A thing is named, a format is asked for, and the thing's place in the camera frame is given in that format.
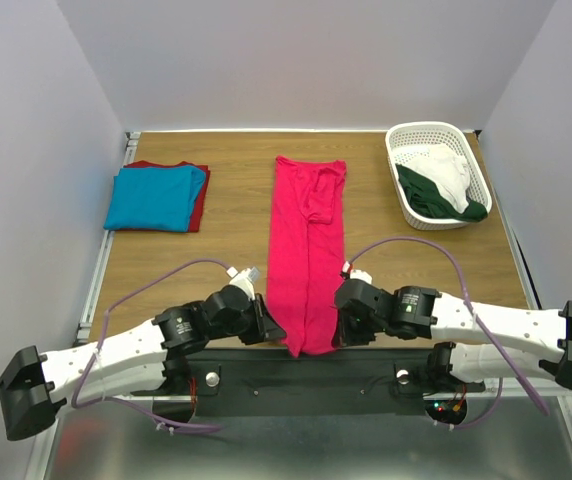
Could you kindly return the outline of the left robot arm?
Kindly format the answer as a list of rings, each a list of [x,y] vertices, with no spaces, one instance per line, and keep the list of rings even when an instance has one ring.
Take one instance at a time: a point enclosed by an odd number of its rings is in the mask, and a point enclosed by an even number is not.
[[[285,336],[261,295],[227,285],[103,340],[44,353],[24,347],[0,375],[5,435],[28,439],[73,408],[138,391],[179,393],[188,384],[186,357],[212,340],[236,337],[254,345]]]

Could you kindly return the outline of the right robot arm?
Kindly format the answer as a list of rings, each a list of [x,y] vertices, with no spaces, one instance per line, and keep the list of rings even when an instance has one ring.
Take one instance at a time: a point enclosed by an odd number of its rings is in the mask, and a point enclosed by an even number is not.
[[[572,391],[572,301],[560,310],[524,310],[467,302],[435,289],[390,293],[358,278],[335,293],[343,346],[366,345],[379,333],[428,339],[446,353],[426,366],[429,384],[448,390],[490,378],[540,378]]]

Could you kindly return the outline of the dark red folded t-shirt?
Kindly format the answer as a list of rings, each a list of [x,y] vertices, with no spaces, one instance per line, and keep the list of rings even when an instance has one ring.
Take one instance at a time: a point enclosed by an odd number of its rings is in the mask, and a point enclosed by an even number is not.
[[[192,210],[192,213],[190,216],[190,223],[189,223],[188,230],[187,230],[188,233],[197,233],[200,230],[202,216],[204,213],[205,198],[206,198],[207,189],[209,186],[209,181],[210,181],[210,176],[211,176],[210,169],[207,165],[197,165],[197,164],[193,164],[190,162],[179,162],[179,163],[174,164],[174,165],[163,165],[163,164],[149,162],[146,160],[140,160],[140,161],[135,161],[131,164],[126,165],[126,168],[133,168],[133,169],[136,169],[136,168],[170,168],[170,169],[176,169],[176,168],[183,168],[186,166],[195,167],[195,168],[201,170],[205,175],[205,179],[202,182],[200,190],[199,190],[199,192],[195,198],[195,203],[194,203],[193,210]]]

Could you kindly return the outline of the pink t-shirt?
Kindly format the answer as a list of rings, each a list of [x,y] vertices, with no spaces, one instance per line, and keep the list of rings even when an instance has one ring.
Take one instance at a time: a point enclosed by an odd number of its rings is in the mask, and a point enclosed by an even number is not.
[[[334,294],[345,261],[343,161],[276,158],[266,301],[294,357],[334,350]]]

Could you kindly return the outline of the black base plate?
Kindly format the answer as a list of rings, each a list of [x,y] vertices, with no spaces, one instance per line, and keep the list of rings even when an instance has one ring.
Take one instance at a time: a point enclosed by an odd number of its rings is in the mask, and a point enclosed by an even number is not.
[[[429,395],[481,393],[445,369],[442,350],[348,348],[292,357],[278,348],[209,348],[178,362],[160,387],[137,396],[195,395],[200,417],[422,415]]]

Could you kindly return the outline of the white t-shirt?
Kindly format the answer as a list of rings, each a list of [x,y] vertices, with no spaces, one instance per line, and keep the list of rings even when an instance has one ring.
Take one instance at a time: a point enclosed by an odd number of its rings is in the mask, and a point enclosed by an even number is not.
[[[466,158],[446,144],[422,146],[404,166],[432,180],[439,193],[462,213],[468,205],[471,175]]]

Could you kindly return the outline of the white plastic basket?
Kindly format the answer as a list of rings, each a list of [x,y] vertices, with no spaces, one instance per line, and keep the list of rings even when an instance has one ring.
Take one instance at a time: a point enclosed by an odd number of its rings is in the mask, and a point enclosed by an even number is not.
[[[449,230],[488,217],[490,189],[457,127],[438,121],[403,123],[386,132],[385,145],[402,214],[411,227]]]

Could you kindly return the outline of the dark green t-shirt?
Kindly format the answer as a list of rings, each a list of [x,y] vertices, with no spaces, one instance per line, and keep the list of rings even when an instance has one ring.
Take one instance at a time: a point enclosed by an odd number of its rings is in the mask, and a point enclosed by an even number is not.
[[[462,213],[444,198],[437,185],[427,177],[402,165],[396,166],[399,183],[411,209],[426,218],[478,223],[486,219],[488,211],[475,200],[469,200]]]

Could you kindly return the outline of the aluminium frame rail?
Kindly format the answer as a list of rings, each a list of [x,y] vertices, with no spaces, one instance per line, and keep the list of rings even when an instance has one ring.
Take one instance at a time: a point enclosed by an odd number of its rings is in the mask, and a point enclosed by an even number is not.
[[[101,253],[91,311],[100,315],[129,288],[186,260],[206,256],[264,266],[272,164],[342,159],[346,245],[407,234],[376,132],[146,132],[130,160],[209,165],[213,180],[200,232],[119,233]],[[317,415],[296,415],[287,396],[250,385],[212,436],[169,435],[135,411],[103,404],[72,413],[40,434],[31,479],[572,479],[572,395],[544,388],[539,414],[513,381],[491,383],[470,401],[492,417],[460,432],[425,417],[369,414],[367,403],[393,403],[388,388],[334,389],[327,378],[310,392]]]

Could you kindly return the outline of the blue folded t-shirt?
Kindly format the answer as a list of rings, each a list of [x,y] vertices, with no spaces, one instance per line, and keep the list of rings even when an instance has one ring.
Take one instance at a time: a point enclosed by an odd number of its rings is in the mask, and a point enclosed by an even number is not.
[[[204,173],[195,168],[122,168],[104,229],[185,233]]]

